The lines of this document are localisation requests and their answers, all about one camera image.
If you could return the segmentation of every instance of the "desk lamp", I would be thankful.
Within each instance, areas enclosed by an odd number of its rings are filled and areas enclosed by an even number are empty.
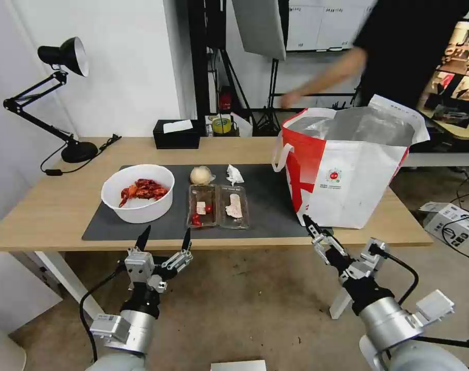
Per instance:
[[[28,88],[13,98],[6,99],[3,102],[4,107],[8,111],[23,117],[65,141],[66,147],[61,152],[61,158],[63,161],[76,163],[93,159],[98,152],[95,144],[90,142],[79,142],[73,138],[72,133],[49,125],[24,111],[25,106],[28,106],[30,103],[35,102],[44,95],[49,94],[51,91],[54,91],[60,86],[66,84],[66,76],[68,72],[64,71],[61,66],[64,65],[70,71],[83,77],[87,77],[89,75],[89,63],[81,40],[78,37],[73,37],[63,42],[60,47],[41,46],[37,50],[37,54],[42,62],[47,63],[52,67],[54,72],[48,78],[35,84],[31,88]],[[28,94],[53,79],[58,81],[56,85],[51,86],[41,93]]]

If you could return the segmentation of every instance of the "lamp shade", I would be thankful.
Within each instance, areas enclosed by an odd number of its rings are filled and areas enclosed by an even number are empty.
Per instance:
[[[83,44],[78,37],[66,40],[60,47],[40,46],[37,54],[42,62],[50,65],[65,65],[70,71],[87,77],[89,62]]]

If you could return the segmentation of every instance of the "tissue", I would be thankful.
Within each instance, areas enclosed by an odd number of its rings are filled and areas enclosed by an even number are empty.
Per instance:
[[[233,165],[228,165],[228,177],[226,178],[228,181],[231,182],[233,186],[235,183],[244,183],[243,177],[241,176],[240,171],[234,167]]]

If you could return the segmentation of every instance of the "red and white bag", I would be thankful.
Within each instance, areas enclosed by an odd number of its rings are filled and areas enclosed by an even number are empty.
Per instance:
[[[430,139],[419,113],[378,95],[368,107],[305,109],[279,136],[272,166],[286,166],[301,225],[307,214],[321,226],[345,228],[365,226],[409,146]]]

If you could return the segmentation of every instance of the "onion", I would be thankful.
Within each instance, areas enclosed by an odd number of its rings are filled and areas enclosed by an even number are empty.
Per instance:
[[[206,166],[194,167],[190,174],[190,181],[193,184],[209,184],[214,178]]]

